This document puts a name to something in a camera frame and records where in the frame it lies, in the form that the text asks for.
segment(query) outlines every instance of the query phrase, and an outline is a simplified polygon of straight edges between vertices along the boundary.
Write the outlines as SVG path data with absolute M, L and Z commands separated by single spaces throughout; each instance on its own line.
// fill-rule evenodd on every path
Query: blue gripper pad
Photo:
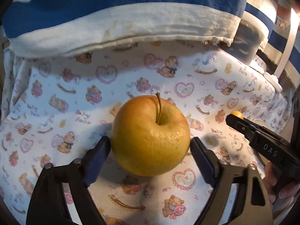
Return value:
M 190 141 L 190 151 L 207 184 L 213 188 L 217 184 L 219 174 L 219 160 L 213 151 L 208 150 L 198 137 Z
M 97 180 L 99 172 L 110 153 L 110 139 L 103 136 L 94 149 L 88 150 L 83 157 L 83 168 L 85 178 L 83 180 L 86 187 L 89 187 Z

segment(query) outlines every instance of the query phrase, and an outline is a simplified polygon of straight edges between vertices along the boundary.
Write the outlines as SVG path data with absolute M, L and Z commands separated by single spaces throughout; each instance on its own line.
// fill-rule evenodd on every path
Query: apple stem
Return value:
M 156 123 L 159 124 L 159 121 L 161 120 L 161 94 L 159 92 L 157 92 L 156 96 L 158 98 L 158 103 L 159 103 L 159 114 L 158 114 L 158 118 L 156 120 Z

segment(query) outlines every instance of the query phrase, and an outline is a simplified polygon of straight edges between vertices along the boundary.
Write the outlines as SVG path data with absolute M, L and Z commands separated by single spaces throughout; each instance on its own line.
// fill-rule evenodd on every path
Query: teddy bear print fabric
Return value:
M 45 164 L 66 165 L 83 157 L 110 135 L 114 117 L 133 97 L 160 92 L 185 115 L 191 137 L 198 136 L 232 165 L 254 164 L 262 177 L 254 150 L 225 117 L 239 110 L 278 133 L 290 114 L 291 102 L 259 73 L 198 42 L 136 43 L 69 58 L 7 53 L 13 66 L 7 60 L 6 76 L 11 77 L 2 102 L 7 115 L 0 125 L 0 195 L 21 224 Z M 63 187 L 76 217 L 70 188 Z M 190 152 L 175 169 L 152 178 L 125 172 L 110 153 L 89 190 L 106 223 L 123 225 L 194 224 L 212 193 Z M 229 217 L 235 190 L 221 224 Z

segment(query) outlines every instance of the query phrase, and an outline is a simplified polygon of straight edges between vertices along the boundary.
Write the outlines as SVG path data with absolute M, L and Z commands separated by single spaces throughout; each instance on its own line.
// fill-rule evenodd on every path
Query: finger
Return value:
M 263 179 L 262 182 L 265 186 L 265 189 L 267 190 L 269 202 L 271 204 L 274 203 L 274 201 L 276 200 L 276 195 L 274 194 L 273 186 L 270 185 L 266 179 Z
M 284 187 L 280 192 L 278 197 L 283 199 L 289 196 L 294 196 L 298 190 L 300 189 L 300 184 L 297 184 L 295 182 L 291 182 L 286 187 Z
M 274 186 L 277 183 L 277 178 L 273 172 L 272 162 L 268 162 L 265 166 L 265 179 L 271 186 Z

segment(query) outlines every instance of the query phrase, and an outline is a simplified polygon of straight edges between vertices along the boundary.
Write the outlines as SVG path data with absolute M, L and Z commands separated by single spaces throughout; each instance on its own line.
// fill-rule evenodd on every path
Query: bolt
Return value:
M 74 164 L 79 164 L 79 163 L 81 163 L 81 162 L 82 162 L 82 159 L 81 159 L 81 158 L 76 158 L 76 159 L 73 161 Z
M 250 168 L 251 168 L 252 170 L 255 170 L 255 169 L 256 169 L 256 166 L 255 166 L 254 164 L 249 164 L 249 166 L 250 166 Z
M 219 160 L 219 162 L 220 162 L 221 164 L 223 164 L 223 165 L 227 165 L 227 164 L 228 164 L 228 161 L 223 160 L 223 159 Z
M 52 167 L 52 164 L 51 163 L 47 163 L 45 166 L 44 166 L 46 169 L 49 169 Z

